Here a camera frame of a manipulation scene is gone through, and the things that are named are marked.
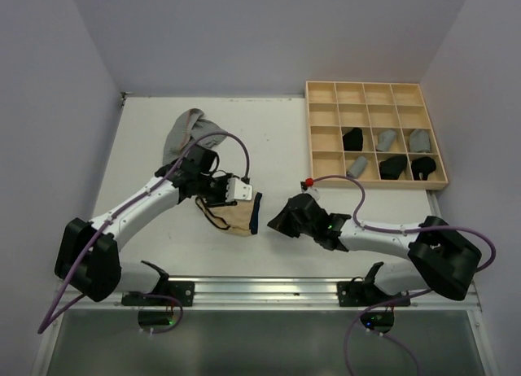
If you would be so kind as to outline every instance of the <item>gray wall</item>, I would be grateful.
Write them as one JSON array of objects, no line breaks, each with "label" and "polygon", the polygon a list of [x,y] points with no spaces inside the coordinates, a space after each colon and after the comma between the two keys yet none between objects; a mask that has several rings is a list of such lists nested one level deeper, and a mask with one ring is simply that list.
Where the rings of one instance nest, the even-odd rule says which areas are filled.
[{"label": "gray wall", "polygon": [[419,81],[465,0],[75,1],[125,90],[259,95]]},{"label": "gray wall", "polygon": [[118,90],[72,0],[0,0],[0,374],[26,375],[64,225],[88,216]]},{"label": "gray wall", "polygon": [[441,211],[497,243],[496,264],[476,281],[504,375],[521,369],[519,1],[467,0],[422,79],[450,178]]}]

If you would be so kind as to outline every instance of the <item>rolled sock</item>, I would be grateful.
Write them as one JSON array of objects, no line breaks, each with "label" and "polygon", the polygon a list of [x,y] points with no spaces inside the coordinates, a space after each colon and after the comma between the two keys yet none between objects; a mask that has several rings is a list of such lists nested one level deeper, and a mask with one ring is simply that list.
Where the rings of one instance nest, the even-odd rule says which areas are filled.
[{"label": "rolled sock", "polygon": [[398,179],[402,171],[407,167],[407,156],[396,155],[380,162],[380,177],[382,179]]},{"label": "rolled sock", "polygon": [[342,137],[344,151],[361,151],[364,146],[364,136],[360,128],[353,128]]},{"label": "rolled sock", "polygon": [[409,149],[411,152],[431,152],[431,138],[424,129],[415,129],[409,137]]},{"label": "rolled sock", "polygon": [[357,159],[352,162],[348,169],[347,175],[349,177],[358,178],[367,167],[367,158],[365,156],[358,156]]},{"label": "rolled sock", "polygon": [[391,145],[396,138],[396,132],[392,129],[384,130],[378,135],[378,145],[376,151],[388,152],[391,149]]},{"label": "rolled sock", "polygon": [[428,156],[423,156],[410,162],[410,168],[416,181],[426,181],[429,174],[435,172],[436,162]]},{"label": "rolled sock", "polygon": [[[192,139],[211,132],[224,132],[216,124],[202,119],[204,113],[200,109],[190,109],[182,113],[173,124],[164,142],[163,165],[171,163],[181,154],[183,147]],[[198,145],[211,148],[225,139],[225,136],[210,136],[200,141]]]}]

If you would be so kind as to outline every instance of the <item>white table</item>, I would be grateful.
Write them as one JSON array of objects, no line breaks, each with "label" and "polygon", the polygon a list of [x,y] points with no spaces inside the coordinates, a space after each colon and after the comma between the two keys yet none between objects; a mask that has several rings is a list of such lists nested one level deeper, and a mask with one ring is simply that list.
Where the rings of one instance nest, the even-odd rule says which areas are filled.
[{"label": "white table", "polygon": [[[96,203],[101,214],[128,198],[161,166],[164,140],[185,110],[198,107],[239,136],[252,158],[251,179],[263,193],[259,234],[223,234],[192,200],[165,212],[138,233],[120,254],[123,261],[149,260],[175,275],[242,277],[365,276],[372,264],[394,257],[322,249],[311,238],[287,238],[266,226],[309,176],[305,101],[302,98],[128,98]],[[243,151],[227,138],[216,151],[221,168],[242,175]],[[360,192],[321,189],[328,212],[350,213]],[[431,214],[422,190],[368,190],[360,217],[408,223]]]}]

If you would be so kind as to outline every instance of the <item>beige cloth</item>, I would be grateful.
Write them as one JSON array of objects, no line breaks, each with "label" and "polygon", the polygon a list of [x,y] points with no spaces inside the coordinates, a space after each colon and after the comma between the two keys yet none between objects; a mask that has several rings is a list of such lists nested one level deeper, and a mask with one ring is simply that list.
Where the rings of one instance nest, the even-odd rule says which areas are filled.
[{"label": "beige cloth", "polygon": [[[208,208],[204,199],[197,197],[195,204],[219,230],[227,234],[249,236],[256,234],[260,197],[261,195],[255,192],[251,201],[238,201],[237,205],[216,208]],[[255,221],[254,232],[250,226],[252,220]]]}]

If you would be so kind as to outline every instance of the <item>cable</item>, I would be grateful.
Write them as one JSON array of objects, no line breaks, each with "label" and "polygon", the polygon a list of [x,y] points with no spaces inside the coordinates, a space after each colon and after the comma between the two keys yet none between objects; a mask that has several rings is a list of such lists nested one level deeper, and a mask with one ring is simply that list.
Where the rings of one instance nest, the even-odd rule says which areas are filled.
[{"label": "cable", "polygon": [[62,299],[63,297],[63,294],[65,293],[65,291],[67,290],[67,286],[68,284],[70,284],[71,280],[72,280],[72,276],[74,275],[74,273],[77,271],[80,263],[81,263],[81,260],[83,260],[83,258],[85,257],[85,255],[87,254],[87,252],[89,251],[89,249],[96,243],[96,241],[98,240],[98,238],[103,234],[103,231],[111,224],[111,219],[116,219],[121,213],[123,213],[125,210],[127,210],[128,208],[130,208],[132,205],[134,205],[137,201],[143,199],[145,196],[149,195],[149,193],[151,193],[152,191],[156,190],[158,187],[160,187],[163,182],[165,182],[169,176],[174,172],[176,171],[177,169],[179,169],[179,166],[181,165],[181,162],[184,158],[186,158],[186,156],[188,155],[188,152],[190,152],[190,149],[195,145],[197,144],[198,142],[200,142],[201,140],[203,140],[204,138],[208,138],[210,136],[227,136],[229,138],[233,138],[236,142],[239,143],[239,145],[243,148],[243,151],[244,151],[244,156],[246,158],[246,171],[244,173],[244,176],[246,178],[248,178],[249,176],[249,173],[250,173],[250,155],[247,151],[247,148],[246,146],[244,145],[244,143],[241,141],[240,138],[238,138],[237,136],[235,136],[234,134],[232,133],[229,133],[229,132],[212,132],[212,133],[208,133],[208,134],[205,134],[204,136],[201,136],[199,138],[196,138],[194,139],[193,141],[191,141],[187,146],[186,148],[183,150],[183,152],[181,153],[181,155],[179,156],[179,158],[176,160],[176,163],[172,166],[172,168],[170,168],[170,170],[155,184],[153,185],[153,187],[151,187],[148,191],[144,191],[142,192],[140,195],[137,195],[136,197],[134,197],[133,199],[131,199],[130,201],[128,201],[127,203],[123,204],[119,209],[117,209],[115,212],[112,213],[112,216],[105,220],[103,222],[103,224],[99,227],[99,229],[94,233],[93,237],[89,240],[89,242],[87,242],[87,244],[85,245],[85,247],[83,247],[83,250],[81,250],[80,254],[78,255],[78,257],[76,258],[76,260],[74,261],[74,263],[72,264],[70,270],[68,271],[67,273],[67,276],[65,277],[65,279],[63,280],[63,284],[62,286],[59,288],[58,290],[58,294],[56,295],[56,297],[53,299],[50,307],[49,307],[49,310],[47,311],[46,315],[43,317],[43,320],[42,320],[42,323],[40,324],[40,326],[38,327],[38,334],[41,334],[43,333],[47,327],[50,326],[50,324],[52,323],[52,321],[54,321],[60,314],[62,314],[64,311],[66,311],[67,309],[69,309],[71,306],[73,306],[75,303],[77,303],[80,298],[75,298],[74,300],[72,300],[70,303],[68,304],[65,304],[65,306],[63,308],[61,308],[56,315],[53,315],[53,312],[56,310],[56,308],[58,307],[58,304],[59,304],[59,301]]},{"label": "cable", "polygon": [[148,297],[150,299],[165,299],[165,300],[168,300],[174,304],[176,304],[178,307],[179,307],[179,318],[176,320],[176,322],[165,328],[165,329],[160,329],[160,330],[153,330],[153,329],[150,329],[149,331],[152,333],[152,334],[164,334],[164,333],[168,333],[169,331],[172,331],[173,329],[175,329],[177,326],[179,326],[179,323],[181,323],[181,319],[182,319],[182,316],[184,315],[184,311],[182,309],[182,304],[179,300],[177,300],[175,297],[172,297],[172,296],[167,296],[167,295],[153,295],[153,294],[150,294],[150,293],[139,293],[141,296],[143,297]]},{"label": "cable", "polygon": [[[366,190],[364,189],[364,186],[359,181],[357,181],[356,179],[354,179],[352,177],[346,177],[344,175],[326,175],[324,177],[319,177],[319,178],[313,179],[313,182],[323,181],[325,179],[331,179],[331,178],[339,178],[339,179],[345,179],[345,180],[351,181],[352,183],[354,183],[355,185],[358,186],[358,189],[360,189],[360,192],[361,192],[360,202],[358,203],[357,207],[355,208],[355,210],[352,213],[352,219],[358,226],[362,227],[361,222],[358,220],[357,215],[358,215],[358,212],[360,211],[362,205],[366,201]],[[364,225],[363,228],[365,228],[366,230],[371,230],[371,231],[374,231],[374,232],[380,232],[380,233],[384,233],[384,234],[401,234],[402,233],[402,231],[400,231],[400,230],[390,230],[390,229],[386,229],[386,228],[373,227],[372,225]],[[456,226],[456,225],[433,225],[432,227],[419,227],[417,229],[406,230],[405,233],[406,234],[417,234],[417,233],[420,233],[420,232],[430,232],[430,231],[439,231],[439,230],[453,230],[453,231],[467,232],[469,234],[473,234],[473,235],[481,238],[482,240],[484,240],[487,243],[487,245],[490,247],[490,257],[488,258],[488,260],[484,264],[482,264],[476,270],[476,272],[480,272],[480,271],[486,269],[496,259],[496,246],[494,245],[492,240],[490,240],[487,236],[485,236],[485,235],[481,234],[480,232],[478,232],[476,230],[473,230],[471,228],[466,228],[466,227],[461,227],[461,226]],[[427,293],[429,293],[431,291],[432,291],[431,289],[427,289],[425,291],[421,291],[421,292],[417,292],[417,293],[414,293],[414,294],[402,296],[402,297],[397,298],[397,299],[390,299],[390,300],[384,301],[382,303],[371,305],[370,307],[368,307],[368,308],[364,309],[363,311],[361,311],[360,313],[358,313],[357,317],[355,317],[353,319],[353,321],[351,322],[351,324],[349,325],[349,328],[347,329],[347,331],[345,333],[345,336],[344,336],[344,360],[345,360],[345,365],[348,368],[348,371],[349,371],[349,373],[352,376],[355,376],[355,372],[354,372],[354,369],[352,368],[351,363],[349,361],[348,341],[349,341],[349,335],[351,334],[353,327],[357,324],[357,321],[362,316],[364,316],[366,313],[368,313],[369,311],[371,311],[371,310],[373,310],[375,308],[385,307],[385,306],[388,306],[388,305],[394,305],[397,302],[400,302],[402,300],[413,299],[415,297],[419,297],[421,295],[425,295],[425,294],[427,294]],[[404,350],[406,350],[409,353],[409,355],[411,356],[411,358],[414,361],[414,364],[416,365],[416,370],[418,372],[418,375],[421,376],[422,370],[420,368],[420,365],[419,365],[419,362],[418,362],[418,358],[416,358],[416,356],[413,354],[413,352],[404,343],[402,343],[399,339],[397,339],[397,338],[395,338],[395,337],[393,337],[393,336],[391,336],[389,334],[384,335],[383,337],[388,339],[388,340],[390,340],[390,341],[392,341],[392,342],[394,342],[394,343],[396,343],[398,346],[401,346]]]}]

